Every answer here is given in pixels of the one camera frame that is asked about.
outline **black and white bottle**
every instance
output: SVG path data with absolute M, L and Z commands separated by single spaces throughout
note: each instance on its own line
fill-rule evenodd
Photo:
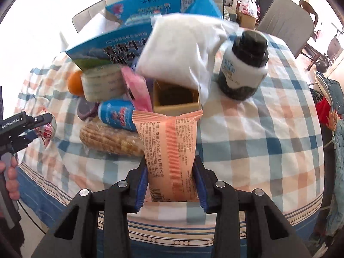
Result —
M 268 40 L 258 31 L 246 30 L 228 47 L 218 85 L 228 97 L 244 101 L 254 95 L 268 73 Z

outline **black cable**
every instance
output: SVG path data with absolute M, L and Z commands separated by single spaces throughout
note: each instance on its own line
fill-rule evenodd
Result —
M 21 204 L 21 202 L 18 200 L 19 205 L 21 206 L 21 208 L 23 209 L 23 211 L 26 213 L 26 215 L 31 219 L 32 223 L 34 223 L 36 225 L 36 227 L 41 230 L 41 232 L 43 234 L 45 234 L 45 232 L 37 225 L 37 223 L 31 218 L 31 216 L 28 214 L 28 212 L 25 210 L 25 208 L 23 207 L 23 205 Z

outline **finger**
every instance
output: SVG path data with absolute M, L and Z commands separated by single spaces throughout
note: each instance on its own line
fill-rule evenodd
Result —
M 0 174 L 6 169 L 6 165 L 4 162 L 0 161 Z
M 16 192 L 19 188 L 19 182 L 16 180 L 6 181 L 6 189 L 8 192 Z
M 17 179 L 18 173 L 13 167 L 8 168 L 8 179 L 9 180 L 15 180 Z
M 11 166 L 13 168 L 15 168 L 17 165 L 18 165 L 17 159 L 14 156 L 12 156 L 12 158 L 11 158 Z
M 20 193 L 19 193 L 19 191 L 10 192 L 10 198 L 11 198 L 13 201 L 18 201 L 18 200 L 20 199 Z

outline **blue cardboard box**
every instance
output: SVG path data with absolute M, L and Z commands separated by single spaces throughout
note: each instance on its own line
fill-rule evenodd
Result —
M 106 10 L 120 20 L 118 29 L 66 51 L 83 71 L 110 63 L 131 66 L 152 31 L 154 15 L 181 12 L 222 17 L 213 0 L 123 0 Z

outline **blue cylindrical container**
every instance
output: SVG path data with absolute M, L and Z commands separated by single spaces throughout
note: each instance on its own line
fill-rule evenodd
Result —
M 136 131 L 132 122 L 132 111 L 134 106 L 130 101 L 125 100 L 108 100 L 98 107 L 98 117 L 105 124 L 114 128 L 122 128 L 129 131 Z

